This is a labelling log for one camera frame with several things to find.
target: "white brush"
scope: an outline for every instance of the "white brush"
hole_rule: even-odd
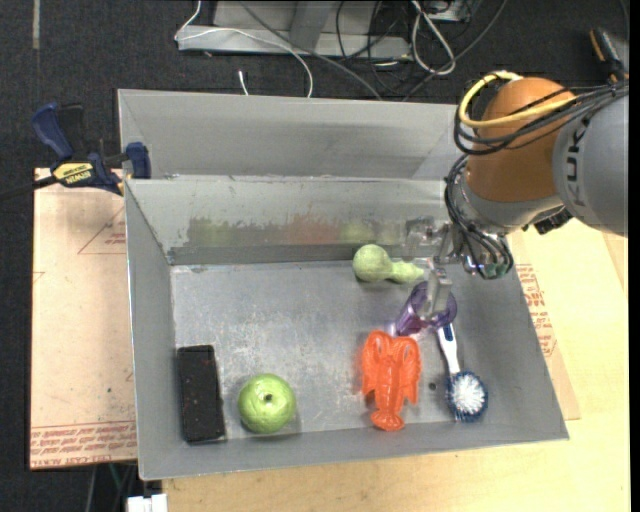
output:
[[[460,371],[458,342],[453,325],[446,324],[437,330],[440,348],[449,366],[446,398],[456,420],[477,420],[487,409],[489,394],[482,381],[473,372]]]

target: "blue clamp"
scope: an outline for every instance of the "blue clamp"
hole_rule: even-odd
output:
[[[31,126],[38,138],[53,149],[57,156],[56,162],[50,167],[52,180],[49,180],[47,185],[57,182],[65,187],[95,187],[120,195],[122,180],[111,171],[109,166],[125,160],[131,161],[134,178],[151,177],[151,161],[147,149],[141,142],[131,143],[127,146],[125,153],[107,159],[103,159],[96,152],[86,154],[82,150],[83,139],[80,135],[81,107],[69,107],[64,113],[65,120],[70,125],[66,127],[77,139],[74,139],[74,144],[69,141],[65,130],[61,127],[56,102],[44,105],[31,118]]]

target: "brush head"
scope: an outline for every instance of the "brush head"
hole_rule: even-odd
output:
[[[471,422],[486,410],[489,393],[476,374],[463,371],[447,380],[446,398],[457,421]]]

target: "plastic lobster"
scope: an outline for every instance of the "plastic lobster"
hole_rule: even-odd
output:
[[[392,338],[383,331],[372,331],[362,352],[362,392],[375,394],[377,411],[371,421],[392,431],[404,427],[399,416],[404,399],[418,400],[418,380],[422,370],[420,348],[413,338]]]

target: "table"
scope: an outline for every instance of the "table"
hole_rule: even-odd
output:
[[[135,458],[121,201],[36,193],[33,469]],[[170,510],[628,510],[626,240],[574,220],[511,244],[569,441],[167,480]]]

